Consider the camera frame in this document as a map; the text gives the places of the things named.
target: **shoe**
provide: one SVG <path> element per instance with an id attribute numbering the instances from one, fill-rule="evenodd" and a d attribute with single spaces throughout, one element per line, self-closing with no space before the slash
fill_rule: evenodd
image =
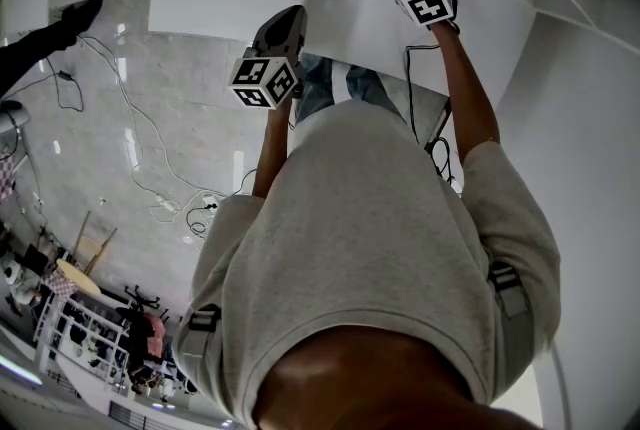
<path id="1" fill-rule="evenodd" d="M 79 6 L 70 5 L 62 11 L 62 19 L 53 25 L 32 32 L 37 44 L 38 58 L 48 57 L 54 51 L 64 51 L 73 46 L 78 35 L 89 30 L 102 8 L 103 0 L 87 0 Z"/>
<path id="2" fill-rule="evenodd" d="M 5 300 L 7 301 L 7 304 L 9 304 L 9 307 L 11 308 L 11 312 L 16 316 L 19 316 L 20 318 L 22 318 L 22 311 L 20 311 L 14 304 L 13 297 L 8 296 L 7 298 L 5 298 Z"/>

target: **jeans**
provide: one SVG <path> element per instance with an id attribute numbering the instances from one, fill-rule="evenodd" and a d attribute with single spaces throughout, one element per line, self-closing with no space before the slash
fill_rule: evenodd
<path id="1" fill-rule="evenodd" d="M 296 105 L 296 122 L 302 122 L 311 114 L 335 104 L 333 99 L 329 58 L 303 54 L 300 61 L 304 67 L 304 89 L 302 98 Z M 393 112 L 402 119 L 400 112 L 391 102 L 382 82 L 375 71 L 351 66 L 347 73 L 347 89 L 352 98 L 361 99 Z"/>

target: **red object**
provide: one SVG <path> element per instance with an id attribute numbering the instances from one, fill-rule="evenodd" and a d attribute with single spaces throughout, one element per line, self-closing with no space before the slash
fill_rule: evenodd
<path id="1" fill-rule="evenodd" d="M 162 358 L 162 349 L 163 349 L 163 338 L 164 338 L 164 324 L 162 320 L 157 316 L 152 314 L 144 315 L 147 320 L 151 323 L 151 327 L 153 328 L 153 337 L 147 338 L 147 352 L 149 355 L 153 355 L 158 359 Z"/>

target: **white cable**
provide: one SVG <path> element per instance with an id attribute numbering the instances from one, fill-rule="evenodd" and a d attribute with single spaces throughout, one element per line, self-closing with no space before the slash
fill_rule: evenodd
<path id="1" fill-rule="evenodd" d="M 156 195 L 157 197 L 162 198 L 168 205 L 173 205 L 174 209 L 172 210 L 173 212 L 173 218 L 171 220 L 160 220 L 158 217 L 156 217 L 156 215 L 153 213 L 153 209 L 154 208 L 165 208 L 166 206 L 164 205 L 160 205 L 160 206 L 151 206 L 149 208 L 149 213 L 151 214 L 151 216 L 153 217 L 153 219 L 160 223 L 160 224 L 171 224 L 174 223 L 176 220 L 176 217 L 184 212 L 189 205 L 193 202 L 193 200 L 200 194 L 202 193 L 211 193 L 214 195 L 217 195 L 218 197 L 222 197 L 222 198 L 226 198 L 228 197 L 227 194 L 223 193 L 223 192 L 219 192 L 217 190 L 211 190 L 209 188 L 204 188 L 198 185 L 195 185 L 193 183 L 191 183 L 190 181 L 184 179 L 182 176 L 177 175 L 174 171 L 173 168 L 171 167 L 171 163 L 169 162 L 169 155 L 167 153 L 167 146 L 164 143 L 164 140 L 162 139 L 162 136 L 160 135 L 160 131 L 158 130 L 158 127 L 156 126 L 156 124 L 153 122 L 153 120 L 147 115 L 145 114 L 142 110 L 140 110 L 137 106 L 135 106 L 133 103 L 131 103 L 131 101 L 129 100 L 127 91 L 125 90 L 124 87 L 124 82 L 122 80 L 122 77 L 120 76 L 120 71 L 118 69 L 118 62 L 115 58 L 115 55 L 111 52 L 111 50 L 109 50 L 109 48 L 107 48 L 100 40 L 96 39 L 95 37 L 90 37 L 90 36 L 78 36 L 87 46 L 89 46 L 89 48 L 91 48 L 93 51 L 95 51 L 98 55 L 100 55 L 104 61 L 107 63 L 107 65 L 111 68 L 111 70 L 116 74 L 116 79 L 118 82 L 118 86 L 120 87 L 120 91 L 122 93 L 122 96 L 124 97 L 125 102 L 127 103 L 127 107 L 129 108 L 129 113 L 131 115 L 131 122 L 133 123 L 133 130 L 136 136 L 136 141 L 140 144 L 140 139 L 138 137 L 138 128 L 136 125 L 136 120 L 135 120 L 135 116 L 133 114 L 133 110 L 135 110 L 136 112 L 138 112 L 140 115 L 142 115 L 148 122 L 149 124 L 151 124 L 151 126 L 153 126 L 153 129 L 156 132 L 156 135 L 158 137 L 158 140 L 160 141 L 160 144 L 162 144 L 162 149 L 164 152 L 164 159 L 165 162 L 167 164 L 167 167 L 169 168 L 169 171 L 171 172 L 171 174 L 173 175 L 173 177 L 175 177 L 176 179 L 182 181 L 183 183 L 186 183 L 187 185 L 189 185 L 192 188 L 197 189 L 198 191 L 193 194 L 193 196 L 191 196 L 191 198 L 184 204 L 184 205 L 180 205 L 179 203 L 175 202 L 175 201 L 170 201 L 167 197 L 164 197 L 162 194 L 156 192 L 155 190 L 152 190 L 150 188 L 147 188 L 145 186 L 142 186 L 134 177 L 133 172 L 134 169 L 136 167 L 138 167 L 140 165 L 140 161 L 142 161 L 143 155 L 144 155 L 144 150 L 142 148 L 142 144 L 140 144 L 140 161 L 138 161 L 136 163 L 136 165 L 131 167 L 130 170 L 130 175 L 131 175 L 131 179 L 134 181 L 134 183 L 136 185 L 138 185 L 140 188 L 142 188 L 143 190 L 146 190 L 147 192 L 153 193 L 154 195 Z M 96 41 L 98 44 L 100 44 L 100 46 L 102 46 L 105 51 L 107 51 L 109 53 L 109 55 L 111 55 L 111 58 L 113 59 L 114 65 L 111 65 L 111 62 L 109 61 L 109 59 L 102 53 L 100 52 L 98 49 L 96 49 L 91 43 L 89 43 L 89 41 L 87 41 L 87 39 L 92 39 L 94 41 Z M 198 248 L 198 250 L 202 250 L 199 246 L 197 241 L 195 241 L 196 235 L 194 234 L 194 243 L 196 244 L 196 247 Z"/>
<path id="2" fill-rule="evenodd" d="M 82 37 L 80 36 L 80 39 L 82 39 L 85 44 L 87 44 L 87 46 L 89 46 L 91 49 L 93 49 L 96 53 L 102 55 L 95 47 L 93 47 L 89 42 L 87 42 L 86 39 L 93 39 L 94 41 L 96 41 L 98 44 L 100 44 L 105 51 L 107 51 L 109 53 L 109 55 L 111 55 L 111 58 L 113 59 L 114 62 L 114 66 L 111 65 L 111 62 L 108 61 L 108 59 L 106 59 L 104 56 L 103 58 L 107 61 L 107 63 L 109 64 L 109 67 L 112 69 L 113 72 L 116 73 L 116 77 L 118 79 L 118 85 L 120 86 L 120 90 L 122 91 L 122 95 L 125 98 L 125 101 L 127 102 L 127 105 L 129 106 L 129 110 L 131 112 L 131 119 L 133 120 L 134 123 L 134 131 L 136 132 L 136 138 L 138 137 L 138 130 L 135 126 L 135 119 L 133 118 L 133 110 L 135 110 L 136 112 L 138 112 L 140 115 L 142 115 L 142 117 L 144 117 L 149 124 L 151 124 L 151 126 L 153 126 L 154 131 L 156 132 L 156 136 L 158 137 L 158 140 L 160 141 L 160 143 L 162 144 L 162 150 L 164 152 L 164 159 L 165 162 L 167 163 L 167 167 L 169 168 L 169 171 L 171 172 L 171 174 L 173 175 L 173 177 L 175 177 L 176 179 L 179 179 L 180 181 L 182 181 L 183 183 L 186 183 L 187 185 L 189 185 L 191 188 L 195 188 L 196 190 L 207 190 L 211 193 L 217 194 L 221 197 L 227 197 L 227 194 L 224 194 L 222 192 L 218 192 L 217 190 L 212 190 L 210 188 L 205 188 L 203 186 L 198 186 L 195 185 L 193 183 L 191 183 L 189 180 L 183 178 L 182 176 L 179 176 L 178 174 L 176 174 L 173 170 L 173 168 L 171 167 L 171 163 L 169 163 L 169 156 L 167 153 L 167 146 L 164 143 L 164 140 L 162 140 L 162 137 L 160 136 L 160 131 L 158 131 L 158 127 L 156 126 L 156 124 L 153 122 L 153 120 L 146 114 L 144 113 L 142 110 L 140 110 L 137 106 L 135 106 L 133 103 L 131 103 L 131 101 L 128 98 L 127 92 L 124 88 L 124 82 L 122 81 L 122 77 L 120 76 L 120 71 L 117 67 L 118 63 L 116 61 L 116 57 L 115 55 L 111 52 L 111 50 L 109 50 L 109 48 L 107 48 L 104 44 L 102 44 L 102 42 L 98 39 L 96 39 L 95 37 L 90 37 L 90 36 L 85 36 Z"/>

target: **chair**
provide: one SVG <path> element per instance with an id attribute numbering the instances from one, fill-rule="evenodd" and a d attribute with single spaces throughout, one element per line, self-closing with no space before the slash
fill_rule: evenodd
<path id="1" fill-rule="evenodd" d="M 96 266 L 96 263 L 104 254 L 109 242 L 118 230 L 111 227 L 98 217 L 90 218 L 91 212 L 87 211 L 84 217 L 78 239 L 71 253 L 71 258 L 76 263 L 78 257 L 83 256 L 88 259 L 87 265 L 84 267 L 84 274 L 89 276 Z"/>

